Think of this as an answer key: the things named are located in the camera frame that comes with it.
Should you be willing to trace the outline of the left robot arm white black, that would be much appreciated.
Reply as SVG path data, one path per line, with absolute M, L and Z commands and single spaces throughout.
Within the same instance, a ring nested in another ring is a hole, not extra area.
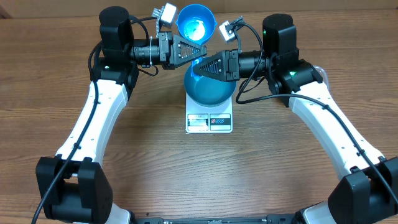
M 99 14 L 101 40 L 88 58 L 90 89 L 68 139 L 53 157 L 41 157 L 35 174 L 41 200 L 37 213 L 65 223 L 135 223 L 134 214 L 114 203 L 104 174 L 104 152 L 115 122 L 140 73 L 173 70 L 206 55 L 205 45 L 173 34 L 175 7 L 155 9 L 155 37 L 135 39 L 133 24 L 144 20 L 121 6 Z

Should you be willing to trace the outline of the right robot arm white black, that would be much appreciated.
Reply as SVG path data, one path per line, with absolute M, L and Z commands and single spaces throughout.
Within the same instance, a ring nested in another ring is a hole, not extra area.
M 266 223 L 376 223 L 397 215 L 397 159 L 387 159 L 360 135 L 333 100 L 324 76 L 299 57 L 297 30 L 288 14 L 272 14 L 256 34 L 260 50 L 223 50 L 193 66 L 221 82 L 267 80 L 311 130 L 335 168 L 338 185 L 324 202 L 293 214 L 268 215 Z

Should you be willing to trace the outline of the blue plastic measuring scoop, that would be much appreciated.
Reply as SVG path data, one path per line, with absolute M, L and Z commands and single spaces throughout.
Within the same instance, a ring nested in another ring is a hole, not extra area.
M 213 35 L 217 22 L 212 11 L 206 6 L 190 4 L 180 11 L 176 25 L 184 39 L 205 45 Z

